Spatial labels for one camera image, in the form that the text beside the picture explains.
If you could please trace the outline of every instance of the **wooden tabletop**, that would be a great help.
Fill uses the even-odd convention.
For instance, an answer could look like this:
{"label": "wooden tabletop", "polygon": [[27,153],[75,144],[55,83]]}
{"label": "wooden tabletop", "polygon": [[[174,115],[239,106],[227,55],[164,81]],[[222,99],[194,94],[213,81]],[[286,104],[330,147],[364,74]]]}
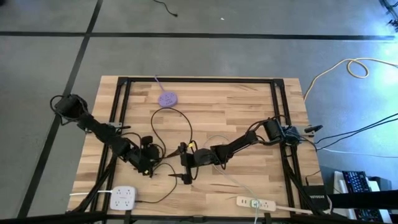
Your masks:
{"label": "wooden tabletop", "polygon": [[[116,89],[117,76],[103,76],[93,108],[93,116],[100,122],[107,122]],[[285,78],[285,90],[293,125],[307,125],[308,118],[302,98],[299,80]],[[250,124],[274,115],[271,88],[261,83],[163,83],[164,88],[178,95],[178,104],[174,107],[183,112],[192,123],[193,139],[198,147],[213,135],[221,134],[233,141],[242,136]],[[162,90],[156,82],[137,82],[131,87],[124,125],[141,136],[155,136],[150,126],[150,117],[159,109],[157,98]],[[277,89],[280,111],[282,101]],[[176,150],[180,142],[188,142],[190,129],[187,121],[178,113],[163,110],[156,114],[154,127],[167,147],[167,154]],[[135,136],[127,136],[139,142]],[[227,143],[221,137],[214,137],[205,147]],[[87,134],[83,146],[73,193],[89,192],[95,184],[98,164],[103,144],[94,134]],[[307,143],[298,146],[298,160],[302,179],[319,170],[314,148]],[[165,159],[176,173],[184,173],[180,158]],[[280,158],[279,145],[267,147],[250,146],[237,154],[227,163],[225,170],[232,178],[247,185],[261,199],[274,200],[277,205],[287,206],[287,194]],[[138,174],[133,166],[118,160],[113,186],[128,185],[137,189],[137,200],[157,201],[174,186],[175,179],[169,177],[172,170],[161,166],[153,178]],[[322,184],[320,173],[308,178],[310,183]],[[299,207],[297,190],[293,187],[296,207]],[[133,215],[203,215],[217,217],[253,217],[254,209],[238,207],[236,196],[252,195],[239,185],[228,180],[212,166],[200,167],[197,180],[192,185],[183,185],[178,180],[176,189],[163,201],[155,204],[137,203]],[[68,209],[75,208],[84,196],[72,196]],[[101,209],[102,197],[98,209]],[[109,210],[110,214],[124,212]],[[288,212],[272,212],[273,217],[290,217]]]}

